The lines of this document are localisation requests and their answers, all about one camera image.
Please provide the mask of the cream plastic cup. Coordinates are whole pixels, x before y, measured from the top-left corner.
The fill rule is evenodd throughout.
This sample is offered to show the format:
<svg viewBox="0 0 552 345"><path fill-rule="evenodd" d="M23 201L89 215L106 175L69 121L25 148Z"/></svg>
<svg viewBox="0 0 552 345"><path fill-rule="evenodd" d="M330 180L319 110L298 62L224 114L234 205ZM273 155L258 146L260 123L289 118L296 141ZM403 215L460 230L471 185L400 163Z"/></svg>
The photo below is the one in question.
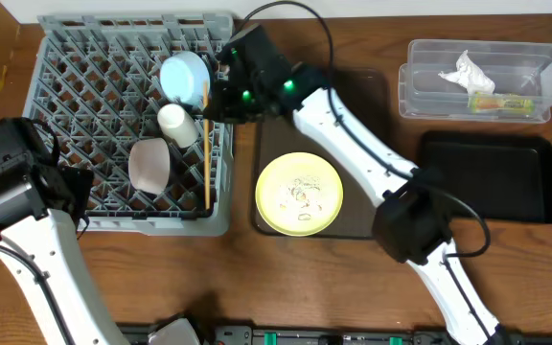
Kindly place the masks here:
<svg viewBox="0 0 552 345"><path fill-rule="evenodd" d="M164 105L158 111L157 122L162 133L179 148L191 146L199 136L195 120L179 104Z"/></svg>

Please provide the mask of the yellow plate with food scraps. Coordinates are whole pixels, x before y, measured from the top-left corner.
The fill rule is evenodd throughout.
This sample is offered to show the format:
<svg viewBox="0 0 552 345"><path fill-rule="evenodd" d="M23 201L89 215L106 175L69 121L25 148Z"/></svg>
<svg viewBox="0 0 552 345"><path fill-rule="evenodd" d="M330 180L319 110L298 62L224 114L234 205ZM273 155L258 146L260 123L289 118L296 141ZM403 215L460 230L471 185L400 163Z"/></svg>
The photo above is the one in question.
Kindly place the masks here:
<svg viewBox="0 0 552 345"><path fill-rule="evenodd" d="M344 189L337 170L324 158L292 152L272 160L261 171L255 202L261 218L278 233L307 237L337 218Z"/></svg>

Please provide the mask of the green yellow snack wrapper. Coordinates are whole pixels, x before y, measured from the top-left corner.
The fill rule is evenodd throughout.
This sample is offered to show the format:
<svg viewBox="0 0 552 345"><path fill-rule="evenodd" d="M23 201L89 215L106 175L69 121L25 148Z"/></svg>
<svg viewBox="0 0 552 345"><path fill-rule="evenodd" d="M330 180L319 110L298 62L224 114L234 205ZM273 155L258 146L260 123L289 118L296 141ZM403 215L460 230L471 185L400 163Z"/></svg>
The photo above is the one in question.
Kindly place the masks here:
<svg viewBox="0 0 552 345"><path fill-rule="evenodd" d="M516 94L481 94L470 96L468 108L473 113L507 112L526 114L535 110L533 100Z"/></svg>

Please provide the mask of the wooden chopstick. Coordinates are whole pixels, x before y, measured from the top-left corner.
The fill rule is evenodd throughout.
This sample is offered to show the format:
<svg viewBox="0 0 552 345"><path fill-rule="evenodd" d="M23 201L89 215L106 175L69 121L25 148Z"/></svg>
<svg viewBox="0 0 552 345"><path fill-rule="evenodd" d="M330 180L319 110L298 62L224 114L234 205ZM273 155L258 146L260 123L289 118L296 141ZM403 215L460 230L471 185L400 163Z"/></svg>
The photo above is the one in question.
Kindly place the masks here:
<svg viewBox="0 0 552 345"><path fill-rule="evenodd" d="M203 83L203 110L205 111L209 102L209 83ZM209 120L206 115L203 115L203 151L204 151L204 203L205 209L210 210L211 207L211 188L210 188L210 142L209 142Z"/></svg>

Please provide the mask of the white tissue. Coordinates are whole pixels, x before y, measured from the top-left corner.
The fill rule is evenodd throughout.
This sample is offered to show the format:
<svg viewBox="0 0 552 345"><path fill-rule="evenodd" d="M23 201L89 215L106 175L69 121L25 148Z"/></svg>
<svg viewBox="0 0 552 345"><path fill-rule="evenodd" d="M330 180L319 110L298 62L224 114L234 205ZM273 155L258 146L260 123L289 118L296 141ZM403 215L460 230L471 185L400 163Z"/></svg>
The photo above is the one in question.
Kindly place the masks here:
<svg viewBox="0 0 552 345"><path fill-rule="evenodd" d="M439 77L464 87L469 95L494 93L495 83L469 58L468 51L460 55L455 67L454 72L440 72Z"/></svg>

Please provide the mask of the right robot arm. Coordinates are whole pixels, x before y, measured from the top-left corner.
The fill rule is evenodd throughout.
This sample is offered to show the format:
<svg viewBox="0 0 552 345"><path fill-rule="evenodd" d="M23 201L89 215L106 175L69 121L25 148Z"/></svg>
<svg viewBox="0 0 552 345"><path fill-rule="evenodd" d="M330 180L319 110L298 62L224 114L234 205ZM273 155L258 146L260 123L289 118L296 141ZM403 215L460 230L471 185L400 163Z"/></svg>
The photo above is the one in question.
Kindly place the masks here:
<svg viewBox="0 0 552 345"><path fill-rule="evenodd" d="M506 344L461 261L445 202L479 215L454 195L427 184L411 161L378 139L340 100L333 73L292 65L264 27L237 29L218 53L228 80L214 85L207 112L222 123L251 123L291 114L294 126L334 158L356 181L376 213L373 232L395 261L421 278L459 344Z"/></svg>

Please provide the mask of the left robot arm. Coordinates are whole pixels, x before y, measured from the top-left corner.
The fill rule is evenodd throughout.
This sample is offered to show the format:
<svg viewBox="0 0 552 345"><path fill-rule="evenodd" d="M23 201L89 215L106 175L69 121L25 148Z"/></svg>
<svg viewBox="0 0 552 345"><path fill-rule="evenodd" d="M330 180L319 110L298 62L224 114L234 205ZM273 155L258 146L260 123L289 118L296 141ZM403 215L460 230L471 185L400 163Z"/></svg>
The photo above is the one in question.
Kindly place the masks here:
<svg viewBox="0 0 552 345"><path fill-rule="evenodd" d="M47 124L0 120L0 261L49 344L125 344L78 244L94 174L59 164Z"/></svg>

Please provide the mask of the light blue bowl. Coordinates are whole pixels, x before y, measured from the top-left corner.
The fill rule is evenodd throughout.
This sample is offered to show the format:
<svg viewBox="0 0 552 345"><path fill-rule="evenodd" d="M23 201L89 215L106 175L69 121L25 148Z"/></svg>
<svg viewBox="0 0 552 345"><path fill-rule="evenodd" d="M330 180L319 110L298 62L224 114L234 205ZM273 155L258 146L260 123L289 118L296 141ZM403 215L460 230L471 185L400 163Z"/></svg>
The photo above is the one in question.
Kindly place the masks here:
<svg viewBox="0 0 552 345"><path fill-rule="evenodd" d="M162 63L159 80L169 101L203 108L204 86L211 83L211 71L199 55L183 51Z"/></svg>

